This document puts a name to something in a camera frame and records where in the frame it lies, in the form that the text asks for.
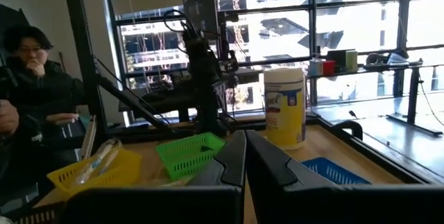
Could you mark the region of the pale green cup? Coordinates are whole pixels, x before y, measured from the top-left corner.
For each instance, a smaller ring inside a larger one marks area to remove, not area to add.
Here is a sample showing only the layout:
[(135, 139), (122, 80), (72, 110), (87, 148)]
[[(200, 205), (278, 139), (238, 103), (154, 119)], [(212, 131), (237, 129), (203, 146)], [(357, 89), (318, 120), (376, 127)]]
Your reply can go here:
[(358, 53), (355, 50), (345, 52), (345, 68), (347, 72), (356, 72), (358, 70), (357, 57)]

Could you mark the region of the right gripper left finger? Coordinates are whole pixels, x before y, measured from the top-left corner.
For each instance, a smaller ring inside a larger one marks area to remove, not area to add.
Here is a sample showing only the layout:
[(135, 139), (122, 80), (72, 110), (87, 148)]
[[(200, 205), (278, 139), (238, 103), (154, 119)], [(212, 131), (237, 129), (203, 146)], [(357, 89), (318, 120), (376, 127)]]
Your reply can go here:
[(243, 130), (237, 130), (232, 139), (187, 183), (187, 186), (243, 187), (245, 165), (246, 135)]

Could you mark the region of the black diagonal frame strut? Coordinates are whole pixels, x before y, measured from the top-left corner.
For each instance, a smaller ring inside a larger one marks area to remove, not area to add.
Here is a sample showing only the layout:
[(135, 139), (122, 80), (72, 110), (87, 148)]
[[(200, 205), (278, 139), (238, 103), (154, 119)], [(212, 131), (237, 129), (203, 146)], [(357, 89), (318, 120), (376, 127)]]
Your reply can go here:
[[(176, 133), (176, 131), (169, 125), (168, 121), (161, 121), (157, 119), (154, 114), (152, 114), (152, 112), (155, 114), (160, 114), (156, 109), (149, 105), (141, 96), (136, 95), (136, 93), (124, 85), (124, 83), (119, 80), (98, 58), (96, 58), (94, 55), (92, 57), (96, 67), (96, 82), (98, 85), (117, 98), (120, 102), (128, 106), (130, 110), (140, 114), (146, 121), (151, 123), (158, 130), (167, 133)], [(121, 83), (123, 88), (126, 89), (131, 96), (124, 93), (123, 90), (120, 90), (111, 80), (103, 76), (100, 72), (99, 65), (101, 65), (111, 76), (113, 76), (117, 82)]]

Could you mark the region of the red box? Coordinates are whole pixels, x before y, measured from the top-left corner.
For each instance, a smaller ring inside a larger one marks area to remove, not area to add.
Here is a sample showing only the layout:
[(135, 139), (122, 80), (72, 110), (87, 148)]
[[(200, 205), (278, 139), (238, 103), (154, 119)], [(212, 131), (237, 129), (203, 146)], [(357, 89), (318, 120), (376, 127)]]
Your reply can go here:
[(323, 61), (323, 75), (329, 76), (335, 74), (336, 62), (334, 60)]

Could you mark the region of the black table edge rail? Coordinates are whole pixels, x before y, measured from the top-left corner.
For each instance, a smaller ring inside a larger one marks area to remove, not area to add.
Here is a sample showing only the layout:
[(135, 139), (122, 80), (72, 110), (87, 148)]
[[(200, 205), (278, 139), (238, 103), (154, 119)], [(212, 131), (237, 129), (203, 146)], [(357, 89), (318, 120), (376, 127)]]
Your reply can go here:
[(430, 181), (419, 176), (418, 174), (410, 171), (401, 164), (395, 162), (391, 158), (383, 155), (381, 152), (375, 150), (371, 146), (365, 144), (363, 141), (353, 137), (350, 130), (338, 130), (333, 128), (333, 124), (326, 121), (320, 116), (309, 115), (306, 124), (318, 125), (334, 135), (343, 143), (355, 150), (356, 153), (360, 153), (374, 164), (377, 164), (385, 171), (394, 175), (397, 179), (407, 184), (429, 184)]

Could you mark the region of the light wooden stick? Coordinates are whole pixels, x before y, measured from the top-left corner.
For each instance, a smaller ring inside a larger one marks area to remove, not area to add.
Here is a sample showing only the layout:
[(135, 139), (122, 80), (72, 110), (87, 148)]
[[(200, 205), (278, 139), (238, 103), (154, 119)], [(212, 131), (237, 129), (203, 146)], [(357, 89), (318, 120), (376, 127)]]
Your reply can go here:
[(86, 160), (91, 155), (92, 147), (94, 145), (94, 139), (96, 136), (96, 125), (96, 115), (93, 115), (89, 120), (89, 124), (83, 138), (83, 144), (80, 152), (81, 160)]

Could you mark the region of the yellow plastic slotted basket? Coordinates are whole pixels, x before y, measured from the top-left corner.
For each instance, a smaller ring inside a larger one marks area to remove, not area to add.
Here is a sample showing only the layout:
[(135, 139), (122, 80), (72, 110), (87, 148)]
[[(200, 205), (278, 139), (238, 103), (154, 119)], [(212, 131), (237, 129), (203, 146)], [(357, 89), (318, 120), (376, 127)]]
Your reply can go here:
[(70, 164), (47, 175), (63, 198), (69, 198), (81, 191), (99, 187), (126, 187), (139, 179), (142, 156), (132, 151), (120, 148), (117, 156), (103, 170), (106, 162), (101, 162), (89, 179), (81, 184), (76, 180), (82, 175), (87, 165), (95, 160), (94, 157), (81, 162)]

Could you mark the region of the black shelf board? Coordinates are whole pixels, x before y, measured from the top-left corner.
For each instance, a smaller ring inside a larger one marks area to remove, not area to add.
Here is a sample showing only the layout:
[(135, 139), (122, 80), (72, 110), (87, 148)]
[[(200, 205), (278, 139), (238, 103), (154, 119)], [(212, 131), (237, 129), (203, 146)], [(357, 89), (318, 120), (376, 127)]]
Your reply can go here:
[(334, 77), (334, 76), (348, 76), (348, 75), (355, 75), (355, 74), (366, 74), (366, 73), (382, 73), (385, 71), (397, 71), (397, 70), (404, 70), (404, 69), (416, 69), (416, 68), (422, 68), (425, 67), (423, 63), (421, 64), (413, 64), (413, 65), (401, 65), (401, 66), (388, 66), (388, 65), (380, 65), (380, 66), (364, 66), (358, 68), (357, 71), (344, 71), (339, 72), (335, 74), (328, 74), (328, 75), (307, 75), (308, 79), (315, 79), (315, 78), (327, 78), (327, 77)]

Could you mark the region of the person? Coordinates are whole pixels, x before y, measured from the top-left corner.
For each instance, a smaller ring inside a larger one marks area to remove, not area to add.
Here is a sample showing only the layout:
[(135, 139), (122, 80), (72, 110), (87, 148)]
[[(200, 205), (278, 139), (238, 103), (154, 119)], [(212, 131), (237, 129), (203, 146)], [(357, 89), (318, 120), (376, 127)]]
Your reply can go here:
[[(6, 183), (36, 184), (38, 193), (53, 189), (47, 174), (68, 165), (42, 141), (61, 141), (61, 121), (77, 121), (77, 106), (85, 104), (81, 80), (62, 70), (60, 63), (49, 59), (52, 44), (37, 27), (16, 25), (3, 33), (3, 46), (9, 56), (6, 66), (17, 86), (8, 90), (8, 100), (22, 118), (18, 140), (5, 173)], [(41, 141), (33, 141), (40, 133)]]

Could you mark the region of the grey side table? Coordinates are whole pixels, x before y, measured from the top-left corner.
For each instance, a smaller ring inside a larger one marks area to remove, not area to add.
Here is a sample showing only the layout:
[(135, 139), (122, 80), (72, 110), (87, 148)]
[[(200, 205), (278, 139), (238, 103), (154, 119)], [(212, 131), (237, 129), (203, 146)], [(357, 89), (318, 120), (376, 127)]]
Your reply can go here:
[(406, 119), (408, 98), (379, 98), (326, 103), (308, 108), (330, 123), (354, 120), (364, 131), (364, 143), (434, 183), (444, 184), (444, 136), (388, 118)]

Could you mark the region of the blue plastic basket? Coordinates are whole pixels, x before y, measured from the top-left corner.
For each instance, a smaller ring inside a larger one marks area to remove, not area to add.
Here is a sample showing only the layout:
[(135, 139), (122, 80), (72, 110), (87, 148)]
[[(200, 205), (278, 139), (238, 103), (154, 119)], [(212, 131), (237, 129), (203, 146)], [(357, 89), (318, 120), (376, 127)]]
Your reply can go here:
[(366, 179), (324, 157), (306, 160), (302, 164), (335, 184), (370, 184)]

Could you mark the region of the blue white toothbrush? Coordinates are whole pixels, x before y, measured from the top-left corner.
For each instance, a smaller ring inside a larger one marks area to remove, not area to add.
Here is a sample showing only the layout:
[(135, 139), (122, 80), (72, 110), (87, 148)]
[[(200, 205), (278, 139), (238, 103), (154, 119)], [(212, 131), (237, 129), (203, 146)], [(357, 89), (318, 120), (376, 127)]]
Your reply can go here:
[(86, 183), (93, 172), (99, 167), (102, 160), (106, 157), (106, 155), (114, 148), (114, 144), (109, 143), (104, 147), (100, 148), (97, 153), (92, 157), (92, 162), (87, 164), (81, 171), (79, 176), (76, 178), (74, 184), (80, 185)]
[(99, 150), (103, 153), (107, 150), (107, 153), (105, 154), (104, 158), (101, 161), (101, 165), (99, 166), (99, 172), (98, 175), (104, 174), (110, 164), (113, 162), (115, 157), (118, 155), (119, 150), (122, 146), (122, 143), (119, 139), (113, 138), (107, 140), (100, 148)]

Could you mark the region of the black computer monitor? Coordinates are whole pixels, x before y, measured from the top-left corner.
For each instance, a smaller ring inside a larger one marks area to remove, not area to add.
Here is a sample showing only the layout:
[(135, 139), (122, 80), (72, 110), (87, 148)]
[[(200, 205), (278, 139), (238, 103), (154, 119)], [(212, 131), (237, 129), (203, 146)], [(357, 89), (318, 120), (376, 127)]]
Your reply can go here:
[(193, 26), (208, 40), (217, 40), (219, 23), (216, 0), (182, 0), (184, 13)]

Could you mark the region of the black box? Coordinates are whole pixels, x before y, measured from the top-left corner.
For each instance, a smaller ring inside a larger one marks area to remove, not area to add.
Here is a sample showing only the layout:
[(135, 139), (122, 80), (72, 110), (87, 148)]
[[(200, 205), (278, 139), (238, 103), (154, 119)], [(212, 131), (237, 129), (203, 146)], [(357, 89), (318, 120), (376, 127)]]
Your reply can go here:
[(326, 60), (334, 61), (334, 71), (341, 73), (346, 71), (346, 50), (328, 51)]

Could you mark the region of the light blue box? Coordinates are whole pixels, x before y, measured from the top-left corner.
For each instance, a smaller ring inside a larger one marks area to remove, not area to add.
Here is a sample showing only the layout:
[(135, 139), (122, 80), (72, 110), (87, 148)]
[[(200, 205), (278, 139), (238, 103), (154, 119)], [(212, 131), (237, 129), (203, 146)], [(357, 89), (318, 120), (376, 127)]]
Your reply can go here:
[(310, 76), (322, 76), (323, 75), (324, 60), (319, 58), (313, 58), (309, 61), (308, 74)]

